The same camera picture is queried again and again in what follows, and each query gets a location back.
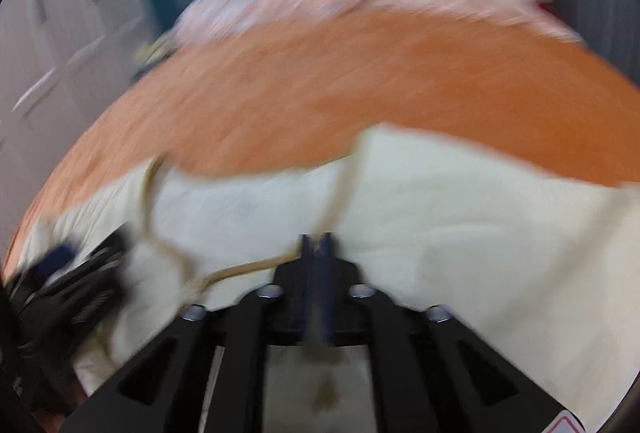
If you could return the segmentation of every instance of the triangular cutout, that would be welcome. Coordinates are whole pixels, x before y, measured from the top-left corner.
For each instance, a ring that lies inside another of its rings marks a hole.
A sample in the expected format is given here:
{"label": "triangular cutout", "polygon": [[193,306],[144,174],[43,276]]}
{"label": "triangular cutout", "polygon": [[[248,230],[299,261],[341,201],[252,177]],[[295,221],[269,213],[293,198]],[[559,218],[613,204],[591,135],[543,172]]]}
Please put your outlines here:
{"label": "triangular cutout", "polygon": [[471,381],[485,406],[492,406],[518,394],[518,389],[507,377],[489,363],[473,346],[458,341],[458,350]]}
{"label": "triangular cutout", "polygon": [[129,399],[152,405],[169,370],[177,342],[175,337],[165,339],[136,371],[118,385],[119,392]]}

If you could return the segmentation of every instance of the white warning label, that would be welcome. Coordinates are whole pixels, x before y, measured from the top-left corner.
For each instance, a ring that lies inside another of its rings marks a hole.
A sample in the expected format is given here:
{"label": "white warning label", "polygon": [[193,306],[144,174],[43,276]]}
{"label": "white warning label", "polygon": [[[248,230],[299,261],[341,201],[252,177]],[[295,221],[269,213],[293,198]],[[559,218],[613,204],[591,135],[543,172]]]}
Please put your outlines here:
{"label": "white warning label", "polygon": [[564,410],[542,433],[584,433],[584,429],[571,413]]}

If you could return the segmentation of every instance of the silver bolt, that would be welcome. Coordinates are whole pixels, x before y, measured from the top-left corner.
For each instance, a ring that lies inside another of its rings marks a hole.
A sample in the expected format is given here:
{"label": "silver bolt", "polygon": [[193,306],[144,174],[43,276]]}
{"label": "silver bolt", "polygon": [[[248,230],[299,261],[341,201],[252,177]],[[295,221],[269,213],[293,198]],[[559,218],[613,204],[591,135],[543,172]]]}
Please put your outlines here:
{"label": "silver bolt", "polygon": [[370,298],[375,293],[376,289],[374,289],[371,285],[366,285],[366,283],[351,285],[349,287],[349,295],[352,298]]}
{"label": "silver bolt", "polygon": [[202,321],[207,315],[207,309],[201,305],[191,305],[181,315],[187,321]]}
{"label": "silver bolt", "polygon": [[444,305],[435,305],[433,307],[427,308],[427,318],[430,321],[442,323],[443,321],[449,321],[452,317],[453,315]]}
{"label": "silver bolt", "polygon": [[258,289],[258,297],[276,299],[282,296],[282,287],[279,285],[264,285]]}

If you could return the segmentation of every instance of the white cabinet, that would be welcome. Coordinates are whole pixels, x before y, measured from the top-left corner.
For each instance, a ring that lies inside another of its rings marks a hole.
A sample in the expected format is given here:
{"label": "white cabinet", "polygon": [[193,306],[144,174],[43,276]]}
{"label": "white cabinet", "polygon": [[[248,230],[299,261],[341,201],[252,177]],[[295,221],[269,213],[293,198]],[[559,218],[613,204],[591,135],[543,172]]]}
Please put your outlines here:
{"label": "white cabinet", "polygon": [[131,84],[148,0],[0,4],[0,254],[46,178]]}

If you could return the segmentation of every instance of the orange fabric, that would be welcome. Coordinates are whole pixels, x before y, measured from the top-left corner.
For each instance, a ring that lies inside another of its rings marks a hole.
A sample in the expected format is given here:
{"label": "orange fabric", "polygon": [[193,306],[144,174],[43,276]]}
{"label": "orange fabric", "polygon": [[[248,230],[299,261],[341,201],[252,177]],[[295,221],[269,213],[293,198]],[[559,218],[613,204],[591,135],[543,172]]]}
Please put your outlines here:
{"label": "orange fabric", "polygon": [[153,154],[207,175],[312,166],[382,121],[566,177],[640,180],[640,96],[578,45],[424,13],[278,22],[183,50],[114,103],[34,199],[9,270],[37,217],[60,215]]}

